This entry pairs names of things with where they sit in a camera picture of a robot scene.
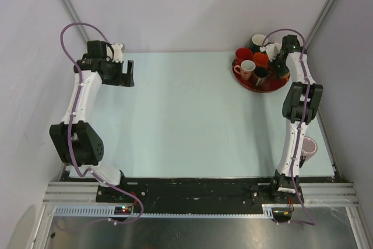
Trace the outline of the orange mug black handle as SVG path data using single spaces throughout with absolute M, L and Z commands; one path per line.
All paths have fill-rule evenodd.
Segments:
M 266 53 L 256 52 L 252 59 L 257 67 L 268 69 L 269 58 Z

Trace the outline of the small brown cup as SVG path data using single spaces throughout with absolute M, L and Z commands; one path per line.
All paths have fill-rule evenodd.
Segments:
M 260 87 L 261 84 L 266 80 L 269 72 L 264 67 L 256 67 L 252 74 L 252 83 L 255 87 Z

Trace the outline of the small salmon mug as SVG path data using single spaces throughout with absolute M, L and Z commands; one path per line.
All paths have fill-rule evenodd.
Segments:
M 249 80 L 256 68 L 256 64 L 251 60 L 244 60 L 239 65 L 234 65 L 233 70 L 239 74 L 242 80 Z

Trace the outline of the dark green mug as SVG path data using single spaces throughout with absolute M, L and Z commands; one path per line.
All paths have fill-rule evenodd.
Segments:
M 248 48 L 253 54 L 261 52 L 260 48 L 268 44 L 268 39 L 263 34 L 255 34 L 249 39 Z

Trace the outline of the lilac mug black handle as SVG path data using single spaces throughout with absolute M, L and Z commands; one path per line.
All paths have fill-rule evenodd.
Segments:
M 302 143 L 299 167 L 302 168 L 304 163 L 307 160 L 309 160 L 313 155 L 315 155 L 317 151 L 318 151 L 318 145 L 315 142 L 315 140 L 306 136 Z

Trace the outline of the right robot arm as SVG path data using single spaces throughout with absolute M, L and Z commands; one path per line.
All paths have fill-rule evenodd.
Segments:
M 270 198 L 282 203 L 300 192 L 301 148 L 309 123 L 318 112 L 323 86 L 312 78 L 305 49 L 296 35 L 283 37 L 281 49 L 269 65 L 278 77 L 291 79 L 282 107 L 286 119 L 283 153 L 269 188 Z

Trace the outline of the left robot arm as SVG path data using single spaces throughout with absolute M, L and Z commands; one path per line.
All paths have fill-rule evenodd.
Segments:
M 71 165 L 79 177 L 91 174 L 101 185 L 111 184 L 108 193 L 117 202 L 127 199 L 129 187 L 121 182 L 122 171 L 103 162 L 103 140 L 89 120 L 102 85 L 134 86 L 134 62 L 123 61 L 123 49 L 122 43 L 87 42 L 87 52 L 74 63 L 74 88 L 66 113 L 49 130 L 61 162 Z

